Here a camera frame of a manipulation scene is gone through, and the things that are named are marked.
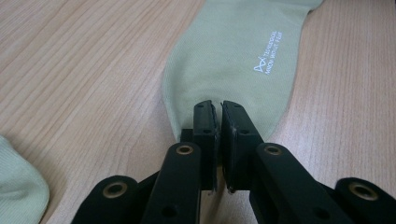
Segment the black plastic part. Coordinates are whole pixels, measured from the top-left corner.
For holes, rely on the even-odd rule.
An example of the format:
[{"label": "black plastic part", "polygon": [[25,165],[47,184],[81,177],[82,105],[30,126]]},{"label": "black plastic part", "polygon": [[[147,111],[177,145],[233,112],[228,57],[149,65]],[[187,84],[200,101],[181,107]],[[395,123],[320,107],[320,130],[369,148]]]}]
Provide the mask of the black plastic part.
[{"label": "black plastic part", "polygon": [[356,223],[396,223],[396,200],[369,181],[344,178],[337,182],[339,205]]},{"label": "black plastic part", "polygon": [[199,223],[201,149],[171,146],[148,200],[142,223]]},{"label": "black plastic part", "polygon": [[216,190],[219,129],[216,108],[211,101],[203,101],[194,107],[192,142],[201,148],[202,189]]},{"label": "black plastic part", "polygon": [[127,176],[114,175],[102,180],[81,204],[72,223],[131,223],[136,190],[136,181]]},{"label": "black plastic part", "polygon": [[147,203],[149,201],[149,196],[154,188],[155,181],[157,180],[158,173],[155,173],[146,179],[142,180],[137,184],[137,189],[132,198],[132,208],[130,210],[131,213],[131,223],[140,223],[142,220],[143,214],[145,213]]},{"label": "black plastic part", "polygon": [[222,105],[221,155],[223,173],[230,191],[251,188],[252,155],[262,138],[245,108],[230,101]]},{"label": "black plastic part", "polygon": [[273,214],[265,211],[272,206],[268,205],[269,195],[274,204],[272,208],[277,211],[277,217],[271,219],[279,223],[353,223],[285,147],[260,144],[256,153],[254,165],[261,183],[253,188],[250,200],[255,205],[264,204],[253,206],[258,219]]}]

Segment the wooden table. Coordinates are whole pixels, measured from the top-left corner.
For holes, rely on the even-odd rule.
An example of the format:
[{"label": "wooden table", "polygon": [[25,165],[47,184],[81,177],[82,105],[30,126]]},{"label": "wooden table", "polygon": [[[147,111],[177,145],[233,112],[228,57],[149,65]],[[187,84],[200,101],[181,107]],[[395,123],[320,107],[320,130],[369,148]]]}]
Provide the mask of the wooden table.
[{"label": "wooden table", "polygon": [[[140,181],[175,139],[166,58],[200,0],[0,3],[0,134],[47,180],[43,223],[69,223],[111,175]],[[290,107],[270,141],[318,181],[356,176],[396,197],[395,2],[325,0],[304,23]],[[201,223],[255,223],[220,182]]]}]

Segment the table surface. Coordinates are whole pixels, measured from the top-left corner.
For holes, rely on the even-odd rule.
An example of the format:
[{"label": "table surface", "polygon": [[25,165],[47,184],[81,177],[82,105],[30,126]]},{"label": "table surface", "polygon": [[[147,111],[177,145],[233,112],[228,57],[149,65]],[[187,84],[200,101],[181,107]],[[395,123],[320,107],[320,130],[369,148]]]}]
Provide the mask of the table surface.
[{"label": "table surface", "polygon": [[[96,183],[158,171],[175,143],[166,58],[203,0],[0,3],[0,134],[50,188],[43,223],[70,223]],[[395,2],[325,0],[304,23],[290,105],[270,141],[318,181],[396,197]],[[255,223],[220,182],[201,223]]]}]

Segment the sock logo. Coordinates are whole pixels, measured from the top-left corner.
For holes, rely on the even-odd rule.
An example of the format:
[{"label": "sock logo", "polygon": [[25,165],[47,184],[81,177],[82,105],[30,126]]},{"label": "sock logo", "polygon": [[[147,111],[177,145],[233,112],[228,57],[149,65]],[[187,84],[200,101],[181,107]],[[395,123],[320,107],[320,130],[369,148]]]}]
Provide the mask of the sock logo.
[{"label": "sock logo", "polygon": [[271,70],[274,66],[276,52],[279,47],[280,40],[282,39],[282,33],[279,31],[273,31],[268,41],[267,47],[265,48],[264,54],[259,56],[259,65],[255,66],[254,71],[265,73],[266,75],[271,74]]}]

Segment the light green sock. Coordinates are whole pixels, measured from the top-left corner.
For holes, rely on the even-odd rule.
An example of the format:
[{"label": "light green sock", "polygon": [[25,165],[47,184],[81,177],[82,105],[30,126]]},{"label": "light green sock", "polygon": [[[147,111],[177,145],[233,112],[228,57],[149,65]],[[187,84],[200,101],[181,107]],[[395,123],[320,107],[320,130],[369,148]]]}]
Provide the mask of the light green sock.
[{"label": "light green sock", "polygon": [[40,173],[0,135],[0,223],[38,223],[49,195]]},{"label": "light green sock", "polygon": [[304,18],[321,0],[206,0],[164,72],[163,98],[176,139],[193,106],[242,105],[263,140],[290,98]]}]

